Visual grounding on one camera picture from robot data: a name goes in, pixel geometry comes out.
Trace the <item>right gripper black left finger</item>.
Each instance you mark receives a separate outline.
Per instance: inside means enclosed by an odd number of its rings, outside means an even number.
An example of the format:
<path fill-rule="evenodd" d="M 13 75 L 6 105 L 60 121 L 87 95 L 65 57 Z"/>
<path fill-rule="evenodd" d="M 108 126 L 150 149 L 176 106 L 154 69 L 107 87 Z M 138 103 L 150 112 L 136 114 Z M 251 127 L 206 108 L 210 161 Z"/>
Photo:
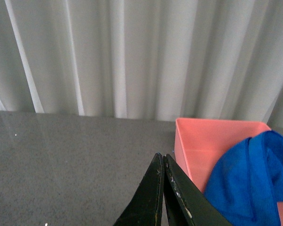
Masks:
<path fill-rule="evenodd" d="M 116 226 L 159 226 L 162 220 L 165 169 L 156 153 L 131 201 L 116 220 Z"/>

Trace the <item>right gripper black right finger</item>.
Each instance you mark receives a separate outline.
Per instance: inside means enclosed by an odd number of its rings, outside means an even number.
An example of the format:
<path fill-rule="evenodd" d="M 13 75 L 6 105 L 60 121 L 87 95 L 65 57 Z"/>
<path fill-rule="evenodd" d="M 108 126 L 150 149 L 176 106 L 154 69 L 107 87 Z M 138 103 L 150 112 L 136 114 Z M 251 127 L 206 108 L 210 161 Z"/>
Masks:
<path fill-rule="evenodd" d="M 171 155 L 163 157 L 164 197 L 170 226 L 230 226 L 195 186 Z"/>

